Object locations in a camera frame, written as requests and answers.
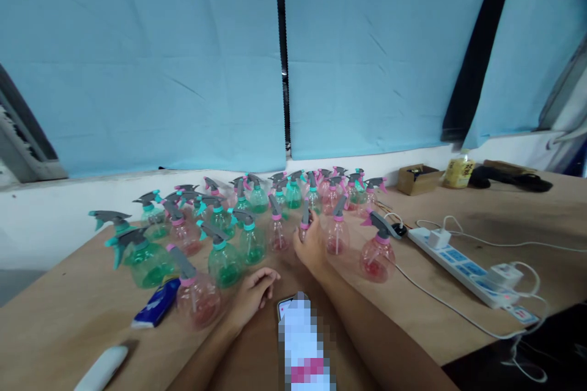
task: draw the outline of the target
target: smartphone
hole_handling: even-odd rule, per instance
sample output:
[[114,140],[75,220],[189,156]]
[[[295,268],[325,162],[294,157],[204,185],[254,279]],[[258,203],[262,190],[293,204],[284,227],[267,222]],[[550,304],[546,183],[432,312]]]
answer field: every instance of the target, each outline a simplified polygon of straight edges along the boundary
[[[304,293],[304,296],[306,297],[306,299],[309,300],[308,295]],[[294,296],[290,296],[289,298],[285,298],[282,299],[281,301],[279,301],[277,303],[277,318],[281,321],[283,319],[283,317],[286,315],[286,310],[289,307],[289,305],[292,303],[292,301],[295,299],[295,295]]]

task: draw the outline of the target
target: power strip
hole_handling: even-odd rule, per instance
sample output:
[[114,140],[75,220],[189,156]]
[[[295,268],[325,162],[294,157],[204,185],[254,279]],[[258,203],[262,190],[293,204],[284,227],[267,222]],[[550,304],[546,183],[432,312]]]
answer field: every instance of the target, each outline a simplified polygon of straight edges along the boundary
[[487,274],[487,271],[450,244],[440,249],[430,247],[428,245],[430,230],[426,228],[410,229],[408,237],[492,309],[510,308],[520,299],[513,290],[494,290],[490,287],[481,278]]

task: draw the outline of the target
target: white wall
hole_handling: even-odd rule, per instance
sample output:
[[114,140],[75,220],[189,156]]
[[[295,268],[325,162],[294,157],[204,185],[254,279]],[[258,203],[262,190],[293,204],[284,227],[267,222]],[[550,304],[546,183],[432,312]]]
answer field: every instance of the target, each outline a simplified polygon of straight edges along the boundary
[[[544,170],[552,166],[550,161],[559,148],[547,149],[547,145],[561,134],[549,131],[495,137],[473,151],[471,156],[477,161],[495,159]],[[457,154],[453,145],[445,145],[371,156],[312,161],[288,159],[286,171],[332,168],[335,165],[348,169],[361,167],[366,178],[385,176],[389,179],[388,185],[394,185],[397,170],[401,167],[424,163],[444,169]],[[218,170],[159,170],[38,182],[4,189],[0,191],[0,269],[52,268],[93,237],[95,219],[88,216],[92,210],[121,211],[132,214],[131,220],[138,220],[141,204],[132,203],[132,200],[146,192],[160,189],[166,196],[175,185],[203,185],[204,175],[224,183],[223,189],[231,191],[227,182],[242,174]],[[267,178],[271,174],[259,176]]]

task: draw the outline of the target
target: power plug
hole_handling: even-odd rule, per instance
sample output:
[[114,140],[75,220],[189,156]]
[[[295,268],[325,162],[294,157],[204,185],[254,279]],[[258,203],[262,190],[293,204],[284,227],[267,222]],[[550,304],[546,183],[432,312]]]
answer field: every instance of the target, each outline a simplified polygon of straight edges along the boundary
[[445,229],[435,229],[430,231],[430,237],[428,237],[428,246],[433,249],[440,249],[445,247],[451,239],[451,233]]
[[524,274],[509,263],[491,266],[485,279],[491,286],[514,290]]

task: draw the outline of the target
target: cardboard box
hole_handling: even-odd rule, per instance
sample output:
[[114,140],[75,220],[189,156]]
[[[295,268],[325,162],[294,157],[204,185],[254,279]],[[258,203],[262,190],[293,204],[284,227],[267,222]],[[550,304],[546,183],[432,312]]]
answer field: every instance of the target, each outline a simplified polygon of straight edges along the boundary
[[[419,169],[423,174],[416,175],[409,170]],[[425,192],[434,191],[440,184],[444,171],[439,171],[423,164],[410,165],[399,169],[397,188],[408,196],[417,196]]]

